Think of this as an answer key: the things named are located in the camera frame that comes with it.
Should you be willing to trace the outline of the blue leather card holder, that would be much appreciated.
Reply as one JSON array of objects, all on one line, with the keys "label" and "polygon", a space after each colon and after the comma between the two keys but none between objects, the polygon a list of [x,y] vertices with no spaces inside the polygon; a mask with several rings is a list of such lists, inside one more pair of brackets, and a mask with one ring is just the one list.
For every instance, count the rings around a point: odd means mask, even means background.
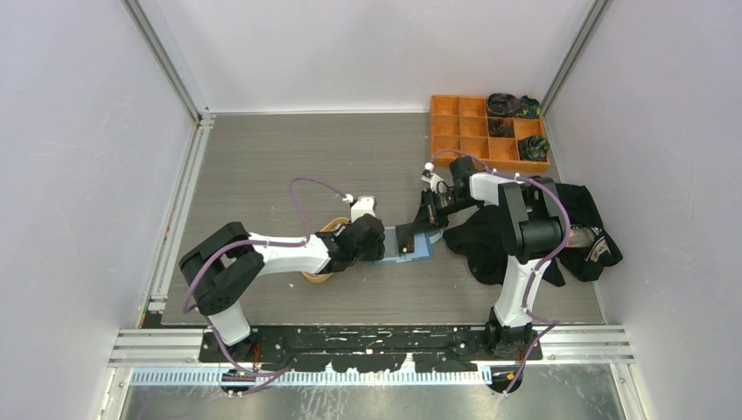
[{"label": "blue leather card holder", "polygon": [[418,260],[431,259],[433,257],[433,245],[443,236],[441,229],[431,232],[417,233],[413,237],[413,243],[403,252],[396,238],[396,227],[385,228],[384,254],[381,260],[375,261],[375,265],[386,265],[394,263],[411,263]]}]

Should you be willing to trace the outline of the orange oval plastic tray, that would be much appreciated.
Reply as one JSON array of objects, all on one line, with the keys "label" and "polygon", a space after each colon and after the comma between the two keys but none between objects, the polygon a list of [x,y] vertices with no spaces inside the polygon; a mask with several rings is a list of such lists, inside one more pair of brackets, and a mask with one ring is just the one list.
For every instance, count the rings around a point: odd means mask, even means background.
[{"label": "orange oval plastic tray", "polygon": [[[350,219],[345,216],[340,216],[337,218],[334,218],[330,220],[324,227],[320,229],[320,232],[332,232],[340,228],[343,224],[347,224],[350,222]],[[325,274],[312,274],[308,272],[303,272],[302,275],[304,278],[314,284],[321,284],[325,282],[332,273],[325,273]]]}]

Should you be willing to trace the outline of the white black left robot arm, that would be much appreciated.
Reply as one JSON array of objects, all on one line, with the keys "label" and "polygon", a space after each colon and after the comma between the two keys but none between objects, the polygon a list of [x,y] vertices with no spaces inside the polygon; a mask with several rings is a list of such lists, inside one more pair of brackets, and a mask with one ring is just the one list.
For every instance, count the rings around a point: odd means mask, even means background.
[{"label": "white black left robot arm", "polygon": [[321,277],[359,261],[379,261],[384,240],[382,221],[369,214],[306,237],[270,237],[229,222],[181,257],[178,267],[188,284],[184,311],[194,302],[219,334],[223,353],[245,361],[256,340],[239,299],[255,279],[293,272]]}]

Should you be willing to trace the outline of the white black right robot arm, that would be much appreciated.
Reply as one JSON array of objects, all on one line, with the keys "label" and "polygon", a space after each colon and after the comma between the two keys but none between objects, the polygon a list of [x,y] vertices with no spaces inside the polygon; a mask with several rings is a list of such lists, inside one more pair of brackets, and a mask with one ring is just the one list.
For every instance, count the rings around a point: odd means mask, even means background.
[{"label": "white black right robot arm", "polygon": [[396,228],[398,248],[438,231],[450,251],[466,257],[482,283],[501,284],[482,333],[485,349],[505,360],[530,345],[535,335],[533,305],[551,260],[566,246],[569,216],[550,178],[508,176],[478,168],[473,157],[451,161],[450,184],[425,164],[417,214]]}]

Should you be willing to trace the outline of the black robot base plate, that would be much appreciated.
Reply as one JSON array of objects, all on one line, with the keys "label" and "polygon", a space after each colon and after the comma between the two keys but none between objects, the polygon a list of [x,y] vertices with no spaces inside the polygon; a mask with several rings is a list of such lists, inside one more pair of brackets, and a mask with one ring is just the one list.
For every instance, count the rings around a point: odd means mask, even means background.
[{"label": "black robot base plate", "polygon": [[263,325],[230,356],[245,368],[297,372],[395,372],[411,360],[415,372],[472,372],[480,362],[539,361],[525,341],[495,343],[480,325]]}]

